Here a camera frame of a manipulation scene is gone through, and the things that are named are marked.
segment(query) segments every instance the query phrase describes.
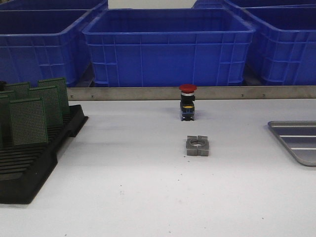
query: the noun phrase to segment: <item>metal strip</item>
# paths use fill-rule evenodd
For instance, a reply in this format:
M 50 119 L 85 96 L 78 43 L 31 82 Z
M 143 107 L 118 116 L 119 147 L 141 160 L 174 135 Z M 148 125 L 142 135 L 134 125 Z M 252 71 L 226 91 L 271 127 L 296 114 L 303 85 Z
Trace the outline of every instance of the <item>metal strip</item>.
M 178 87 L 68 88 L 70 101 L 179 100 Z M 316 86 L 200 86 L 197 100 L 316 99 Z
M 288 137 L 288 138 L 305 138 L 305 137 L 310 138 L 310 137 L 312 137 L 312 138 L 316 138 L 315 135 L 280 135 L 280 137 Z
M 181 92 L 181 95 L 184 95 L 184 96 L 194 96 L 194 93 L 183 93 L 183 92 Z

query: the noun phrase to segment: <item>white workbench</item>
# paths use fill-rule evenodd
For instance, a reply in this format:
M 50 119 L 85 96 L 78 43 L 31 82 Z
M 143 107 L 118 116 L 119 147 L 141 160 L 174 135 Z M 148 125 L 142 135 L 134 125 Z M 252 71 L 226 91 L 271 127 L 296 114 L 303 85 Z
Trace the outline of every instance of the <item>white workbench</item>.
M 0 237 L 313 237 L 316 167 L 267 128 L 316 120 L 316 100 L 81 102 L 89 120 L 29 205 L 0 204 Z M 209 157 L 186 156 L 187 135 Z

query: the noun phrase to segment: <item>slotted rack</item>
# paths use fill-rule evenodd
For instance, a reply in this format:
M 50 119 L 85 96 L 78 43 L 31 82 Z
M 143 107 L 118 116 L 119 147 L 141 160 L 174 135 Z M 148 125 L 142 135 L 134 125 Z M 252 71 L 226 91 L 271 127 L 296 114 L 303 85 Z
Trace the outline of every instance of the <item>slotted rack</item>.
M 87 121 L 81 105 L 70 106 L 62 126 L 47 129 L 44 146 L 0 149 L 0 203 L 28 204 L 57 164 L 57 151 L 68 137 L 75 137 Z

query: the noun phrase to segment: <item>red emergency stop button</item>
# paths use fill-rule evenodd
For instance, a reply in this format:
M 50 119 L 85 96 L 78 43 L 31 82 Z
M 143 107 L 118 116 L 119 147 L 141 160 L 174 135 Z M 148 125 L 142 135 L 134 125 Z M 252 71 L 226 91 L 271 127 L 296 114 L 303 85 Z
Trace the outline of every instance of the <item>red emergency stop button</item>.
M 192 84 L 184 84 L 181 85 L 179 88 L 183 93 L 191 94 L 194 93 L 194 91 L 197 89 L 197 86 Z

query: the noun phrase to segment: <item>blue plastic crate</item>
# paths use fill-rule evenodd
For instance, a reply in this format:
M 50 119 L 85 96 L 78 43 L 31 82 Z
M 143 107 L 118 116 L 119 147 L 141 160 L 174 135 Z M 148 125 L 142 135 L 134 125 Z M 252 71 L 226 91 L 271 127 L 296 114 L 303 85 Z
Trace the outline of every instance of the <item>blue plastic crate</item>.
M 0 10 L 103 10 L 108 0 L 12 0 L 0 4 Z
M 72 86 L 90 63 L 82 29 L 90 11 L 0 11 L 0 75 L 8 83 L 66 77 Z
M 192 8 L 222 8 L 223 0 L 197 0 Z
M 247 8 L 247 63 L 266 85 L 316 85 L 316 8 Z
M 98 86 L 237 85 L 253 29 L 224 9 L 122 9 L 83 33 Z
M 308 7 L 316 6 L 316 0 L 223 0 L 223 5 L 238 16 L 247 7 Z

